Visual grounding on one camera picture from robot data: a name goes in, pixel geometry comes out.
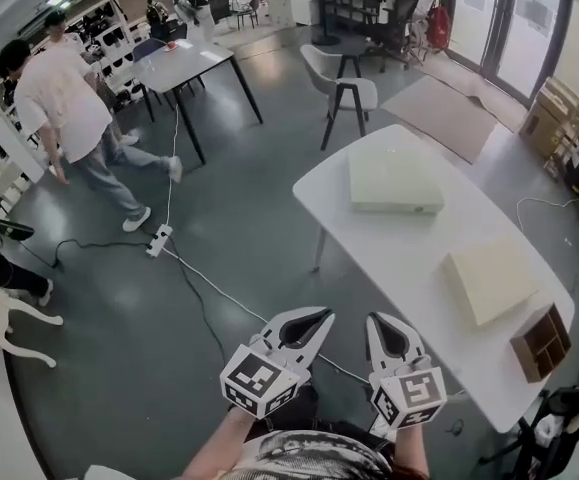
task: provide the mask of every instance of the white chair leg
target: white chair leg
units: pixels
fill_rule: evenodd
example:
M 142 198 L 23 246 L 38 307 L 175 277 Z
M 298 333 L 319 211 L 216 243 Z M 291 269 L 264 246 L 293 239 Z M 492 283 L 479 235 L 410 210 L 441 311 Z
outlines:
M 23 313 L 27 313 L 28 315 L 37 318 L 38 320 L 42 320 L 51 325 L 62 325 L 63 319 L 61 316 L 47 316 L 36 308 L 31 307 L 29 304 L 26 304 L 18 299 L 9 299 L 8 302 L 9 309 L 17 309 L 18 311 L 22 311 Z
M 33 359 L 40 359 L 41 361 L 44 361 L 45 363 L 47 363 L 47 366 L 49 366 L 49 368 L 55 368 L 56 367 L 55 359 L 51 359 L 49 356 L 47 356 L 41 352 L 36 352 L 35 350 L 29 350 L 28 348 L 18 347 L 16 345 L 14 345 L 13 343 L 9 343 L 7 341 L 7 339 L 4 337 L 3 337 L 2 341 L 0 342 L 0 346 L 2 347 L 3 350 L 6 350 L 7 352 L 9 352 L 10 354 L 13 354 L 14 356 L 31 357 Z

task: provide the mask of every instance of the white table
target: white table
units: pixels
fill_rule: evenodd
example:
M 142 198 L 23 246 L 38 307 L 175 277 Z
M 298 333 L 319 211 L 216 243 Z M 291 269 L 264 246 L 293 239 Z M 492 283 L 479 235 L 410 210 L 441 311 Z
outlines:
M 437 216 L 353 212 L 347 151 L 364 147 L 419 150 L 436 173 L 445 208 Z M 400 125 L 378 130 L 337 152 L 299 180 L 293 192 L 417 329 L 496 430 L 511 429 L 546 381 L 527 383 L 509 339 L 544 298 L 533 297 L 527 308 L 469 329 L 453 304 L 439 264 L 451 250 L 511 235 L 569 329 L 574 314 L 571 297 L 514 223 L 465 175 Z M 323 243 L 319 241 L 320 252 Z
M 258 110 L 256 100 L 247 85 L 247 81 L 240 70 L 240 66 L 236 61 L 235 55 L 231 50 L 214 44 L 191 42 L 186 39 L 178 39 L 176 44 L 177 47 L 173 50 L 168 50 L 166 46 L 163 46 L 159 50 L 140 59 L 129 69 L 141 84 L 152 91 L 163 94 L 167 91 L 173 92 L 176 103 L 180 108 L 182 119 L 189 132 L 189 137 L 191 138 L 196 153 L 198 153 L 198 157 L 204 164 L 206 163 L 205 156 L 196 137 L 191 120 L 189 119 L 189 114 L 187 114 L 187 110 L 178 94 L 184 84 L 229 61 L 260 124 L 262 124 L 262 116 L 260 115 L 260 110 Z

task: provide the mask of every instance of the red bag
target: red bag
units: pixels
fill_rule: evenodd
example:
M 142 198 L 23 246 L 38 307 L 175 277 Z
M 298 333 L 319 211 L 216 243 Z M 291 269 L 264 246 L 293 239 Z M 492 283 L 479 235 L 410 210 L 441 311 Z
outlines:
M 442 6 L 443 0 L 433 0 L 427 15 L 427 41 L 433 50 L 446 50 L 449 47 L 451 19 L 447 9 Z
M 449 46 L 451 20 L 447 9 L 442 6 L 432 7 L 429 11 L 429 28 L 427 41 L 434 50 L 445 50 Z

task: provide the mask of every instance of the hand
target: hand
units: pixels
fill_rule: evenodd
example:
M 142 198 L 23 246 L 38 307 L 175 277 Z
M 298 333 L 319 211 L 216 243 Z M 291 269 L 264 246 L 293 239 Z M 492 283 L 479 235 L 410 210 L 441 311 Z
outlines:
M 69 185 L 69 180 L 65 176 L 65 171 L 60 165 L 54 165 L 54 169 L 56 171 L 56 178 L 58 178 L 58 182 L 61 185 Z

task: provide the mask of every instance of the glass door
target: glass door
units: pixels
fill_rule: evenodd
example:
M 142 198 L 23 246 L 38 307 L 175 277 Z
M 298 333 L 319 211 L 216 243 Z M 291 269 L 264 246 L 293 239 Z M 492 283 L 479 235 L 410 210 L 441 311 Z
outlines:
M 497 0 L 455 0 L 449 50 L 474 71 L 482 65 Z
M 573 0 L 452 0 L 449 56 L 528 105 L 558 60 Z

